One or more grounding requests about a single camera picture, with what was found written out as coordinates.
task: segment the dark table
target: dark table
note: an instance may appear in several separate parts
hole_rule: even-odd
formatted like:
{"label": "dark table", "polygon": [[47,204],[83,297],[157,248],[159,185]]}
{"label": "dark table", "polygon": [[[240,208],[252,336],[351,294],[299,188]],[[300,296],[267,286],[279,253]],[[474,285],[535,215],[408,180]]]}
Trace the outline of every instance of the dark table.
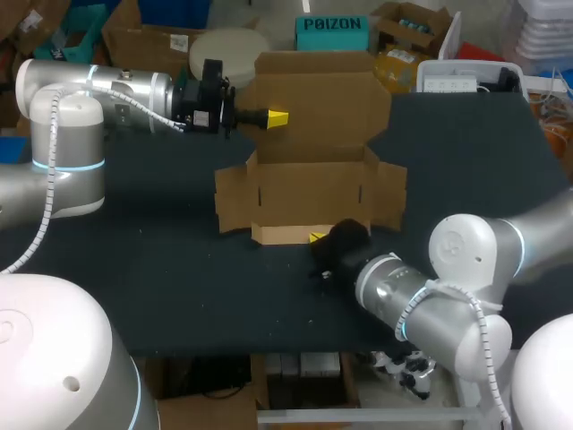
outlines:
{"label": "dark table", "polygon": [[[429,275],[428,239],[445,216],[510,216],[568,186],[518,94],[395,97],[389,130],[372,148],[408,168],[403,231],[372,236]],[[218,233],[213,170],[241,163],[252,149],[238,134],[230,141],[114,134],[104,207],[55,220],[24,271],[85,288],[134,355],[390,348],[391,330],[308,278],[307,246],[261,247],[248,231]],[[35,231],[2,232],[0,265]],[[571,279],[573,266],[565,266],[509,289],[504,316],[514,347],[573,312]]]}

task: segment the white device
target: white device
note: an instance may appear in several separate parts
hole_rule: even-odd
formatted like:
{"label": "white device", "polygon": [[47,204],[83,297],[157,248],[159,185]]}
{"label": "white device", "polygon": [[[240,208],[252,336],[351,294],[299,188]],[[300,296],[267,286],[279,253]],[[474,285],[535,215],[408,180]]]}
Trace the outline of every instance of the white device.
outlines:
{"label": "white device", "polygon": [[0,428],[159,430],[135,363],[76,285],[0,275]]}
{"label": "white device", "polygon": [[[573,188],[510,219],[447,217],[430,237],[428,251],[436,281],[394,254],[380,255],[366,260],[360,270],[356,299],[395,328],[399,340],[409,340],[462,379],[489,385],[509,428],[510,414],[495,376],[508,357],[512,340],[509,324],[498,315],[500,304],[515,277],[556,262],[573,248],[572,214]],[[573,340],[562,348],[573,350]],[[528,372],[539,371],[531,368],[532,361],[525,360],[522,366]],[[541,389],[550,386],[539,385]],[[514,388],[522,386],[527,384],[514,383]],[[520,399],[537,395],[528,393]],[[573,421],[562,422],[573,428]],[[528,429],[527,420],[522,425]]]}

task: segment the box flap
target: box flap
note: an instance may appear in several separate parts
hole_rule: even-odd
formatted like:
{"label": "box flap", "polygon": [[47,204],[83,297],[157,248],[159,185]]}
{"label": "box flap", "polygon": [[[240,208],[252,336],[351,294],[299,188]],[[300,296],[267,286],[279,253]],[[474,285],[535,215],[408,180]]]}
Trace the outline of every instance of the box flap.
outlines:
{"label": "box flap", "polygon": [[367,52],[265,52],[255,62],[255,73],[361,73],[371,72],[374,58]]}
{"label": "box flap", "polygon": [[252,221],[265,227],[332,225],[370,218],[363,162],[259,164]]}
{"label": "box flap", "polygon": [[288,126],[276,130],[241,127],[261,164],[358,161],[388,125],[391,96],[366,52],[264,53],[256,73],[237,107],[289,113]]}
{"label": "box flap", "polygon": [[366,206],[374,226],[400,230],[406,210],[407,169],[380,161],[370,148],[364,152],[367,166]]}
{"label": "box flap", "polygon": [[261,245],[304,245],[308,244],[311,233],[327,235],[331,228],[331,225],[262,227],[253,223],[251,237]]}
{"label": "box flap", "polygon": [[251,205],[247,167],[223,168],[215,172],[217,193],[215,208],[218,214],[219,231],[251,226]]}

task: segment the white plastic crate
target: white plastic crate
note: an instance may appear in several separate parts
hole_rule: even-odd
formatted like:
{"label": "white plastic crate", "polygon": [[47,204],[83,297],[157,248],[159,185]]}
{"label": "white plastic crate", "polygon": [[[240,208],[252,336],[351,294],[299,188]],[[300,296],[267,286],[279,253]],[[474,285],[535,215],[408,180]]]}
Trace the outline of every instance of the white plastic crate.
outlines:
{"label": "white plastic crate", "polygon": [[502,63],[499,61],[480,60],[428,60],[418,65],[416,78],[416,91],[423,92],[423,83],[428,76],[475,76],[478,82],[495,83],[500,77],[502,67],[507,67],[519,77],[519,84],[523,97],[529,101],[527,89],[524,84],[524,75],[517,64]]}
{"label": "white plastic crate", "polygon": [[573,67],[573,1],[511,0],[501,25],[503,56],[525,74]]}

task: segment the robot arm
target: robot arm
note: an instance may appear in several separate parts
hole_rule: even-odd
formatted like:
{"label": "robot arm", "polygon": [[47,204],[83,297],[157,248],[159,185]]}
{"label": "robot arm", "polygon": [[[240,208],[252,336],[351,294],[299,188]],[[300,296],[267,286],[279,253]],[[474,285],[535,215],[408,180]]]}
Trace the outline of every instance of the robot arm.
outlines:
{"label": "robot arm", "polygon": [[16,98],[21,113],[30,119],[33,161],[0,172],[0,230],[42,219],[57,90],[70,93],[59,104],[52,218],[84,215],[103,204],[104,127],[151,133],[166,131],[167,124],[185,132],[218,133],[222,128],[228,137],[237,123],[263,129],[286,123],[288,114],[279,114],[282,119],[277,121],[268,110],[236,110],[235,88],[222,73],[220,61],[206,60],[200,82],[174,85],[165,73],[26,61],[16,79]]}
{"label": "robot arm", "polygon": [[[337,237],[352,246],[333,245]],[[401,340],[409,340],[462,379],[485,380],[480,327],[467,301],[433,294],[418,303],[431,285],[429,279],[396,255],[376,255],[367,233],[358,241],[356,237],[355,232],[345,236],[334,228],[324,245],[341,255],[330,256],[326,265],[319,258],[320,270],[332,271],[333,276],[353,273],[347,279],[354,285],[360,306],[392,329],[405,309],[414,305],[401,325]],[[511,348],[511,329],[497,315],[509,283],[518,274],[559,258],[572,244],[573,189],[521,216],[454,215],[433,230],[429,243],[432,267],[440,283],[469,291],[482,303],[496,369]]]}

